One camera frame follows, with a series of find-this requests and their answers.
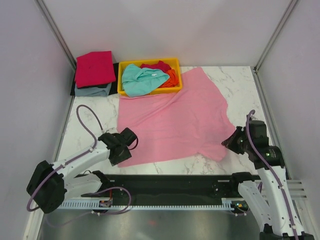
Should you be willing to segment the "pink t shirt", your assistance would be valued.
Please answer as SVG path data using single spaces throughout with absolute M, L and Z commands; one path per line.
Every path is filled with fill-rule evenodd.
M 181 75 L 177 93 L 119 99 L 117 129 L 132 130 L 138 145 L 120 168 L 178 160 L 195 154 L 221 161 L 222 142 L 235 131 L 228 103 L 201 67 Z

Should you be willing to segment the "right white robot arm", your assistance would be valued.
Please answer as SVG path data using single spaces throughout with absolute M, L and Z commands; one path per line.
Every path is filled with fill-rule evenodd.
M 296 213 L 288 187 L 284 158 L 279 147 L 271 146 L 267 126 L 248 118 L 244 127 L 221 143 L 236 154 L 247 154 L 257 170 L 266 197 L 263 197 L 249 172 L 231 175 L 229 191 L 242 196 L 260 228 L 261 240 L 313 240 Z

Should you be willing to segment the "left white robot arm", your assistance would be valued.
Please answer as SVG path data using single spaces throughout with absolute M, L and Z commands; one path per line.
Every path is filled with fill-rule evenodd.
M 91 146 L 69 158 L 54 163 L 40 162 L 26 188 L 30 195 L 27 210 L 32 212 L 31 203 L 35 202 L 36 210 L 49 214 L 67 199 L 86 194 L 106 196 L 110 185 L 101 171 L 80 174 L 103 161 L 115 166 L 128 160 L 132 156 L 130 146 L 136 148 L 138 143 L 138 136 L 127 127 L 120 133 L 106 132 L 94 137 Z

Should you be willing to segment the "folded grey blue t shirt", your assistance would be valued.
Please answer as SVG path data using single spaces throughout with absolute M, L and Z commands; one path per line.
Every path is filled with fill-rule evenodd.
M 106 97 L 109 95 L 112 84 L 109 83 L 106 87 L 89 87 L 89 88 L 74 88 L 74 95 L 76 97 Z

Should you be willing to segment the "teal t shirt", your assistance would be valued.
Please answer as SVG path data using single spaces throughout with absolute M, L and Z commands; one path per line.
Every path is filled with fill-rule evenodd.
M 147 95 L 169 79 L 169 75 L 159 69 L 140 68 L 129 64 L 121 76 L 122 88 L 129 97 Z

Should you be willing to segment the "folded crimson t shirt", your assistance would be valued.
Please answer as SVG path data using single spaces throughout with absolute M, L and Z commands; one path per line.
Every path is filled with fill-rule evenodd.
M 78 89 L 116 81 L 111 51 L 93 51 L 76 58 L 75 84 Z

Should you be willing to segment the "orange t shirt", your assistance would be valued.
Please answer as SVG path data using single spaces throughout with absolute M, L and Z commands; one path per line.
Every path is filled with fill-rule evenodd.
M 169 75 L 169 79 L 164 82 L 159 88 L 172 88 L 179 84 L 179 77 L 177 76 L 174 69 L 169 69 L 166 74 Z

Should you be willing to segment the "yellow plastic bin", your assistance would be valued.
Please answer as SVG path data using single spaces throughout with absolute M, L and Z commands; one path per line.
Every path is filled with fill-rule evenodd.
M 117 93 L 127 97 L 177 93 L 183 87 L 177 58 L 122 61 Z

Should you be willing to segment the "dark red t shirt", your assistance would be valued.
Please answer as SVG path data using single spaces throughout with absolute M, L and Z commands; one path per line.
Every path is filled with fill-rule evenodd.
M 141 64 L 140 68 L 149 68 L 149 69 L 158 69 L 163 71 L 164 73 L 168 72 L 169 70 L 171 70 L 171 66 L 165 62 L 163 62 L 162 60 L 159 60 L 157 63 L 155 64 Z

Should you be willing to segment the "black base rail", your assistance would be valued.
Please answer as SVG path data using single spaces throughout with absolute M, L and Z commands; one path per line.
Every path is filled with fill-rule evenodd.
M 116 204 L 219 204 L 240 198 L 234 175 L 124 175 L 106 174 L 99 197 Z

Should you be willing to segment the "right aluminium frame post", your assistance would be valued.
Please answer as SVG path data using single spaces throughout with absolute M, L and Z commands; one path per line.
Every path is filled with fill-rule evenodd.
M 287 7 L 285 8 L 280 20 L 278 21 L 271 37 L 269 38 L 265 48 L 263 49 L 257 63 L 254 67 L 252 67 L 253 72 L 255 74 L 258 73 L 259 69 L 262 67 L 267 55 L 269 54 L 271 48 L 275 44 L 276 40 L 278 39 L 279 35 L 281 34 L 282 30 L 284 29 L 285 25 L 287 24 L 288 20 L 290 19 L 293 11 L 295 10 L 296 6 L 300 0 L 290 0 Z

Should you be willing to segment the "aluminium frame post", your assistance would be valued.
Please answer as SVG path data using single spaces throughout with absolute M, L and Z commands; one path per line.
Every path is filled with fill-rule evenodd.
M 49 8 L 47 7 L 44 0 L 35 0 L 34 1 L 39 8 L 41 14 L 43 15 L 45 21 L 47 22 L 48 26 L 50 27 L 52 33 L 54 34 L 56 40 L 58 41 L 60 47 L 62 48 L 65 56 L 67 57 L 69 63 L 71 64 L 72 68 L 76 69 L 76 60 L 73 57 L 61 31 L 58 28 L 52 14 L 50 13 Z
M 281 34 L 282 30 L 284 29 L 285 25 L 287 24 L 288 20 L 290 19 L 293 11 L 295 10 L 296 6 L 300 0 L 290 0 L 287 7 L 285 8 L 280 20 L 278 21 L 271 37 L 269 38 L 265 48 L 263 49 L 257 63 L 254 67 L 252 67 L 253 72 L 255 74 L 258 73 L 259 69 L 262 67 L 267 55 L 269 54 L 271 48 L 275 44 L 276 40 L 278 39 L 279 35 Z

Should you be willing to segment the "left aluminium frame post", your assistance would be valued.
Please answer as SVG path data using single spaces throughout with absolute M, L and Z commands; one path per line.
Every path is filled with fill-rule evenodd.
M 49 8 L 47 7 L 44 0 L 35 0 L 34 1 L 39 8 L 41 14 L 43 15 L 45 21 L 47 22 L 48 26 L 50 27 L 52 33 L 54 34 L 56 40 L 58 41 L 60 47 L 62 48 L 65 56 L 67 57 L 69 63 L 71 64 L 72 68 L 76 69 L 76 60 L 73 57 L 61 31 L 58 28 L 52 14 L 50 13 Z

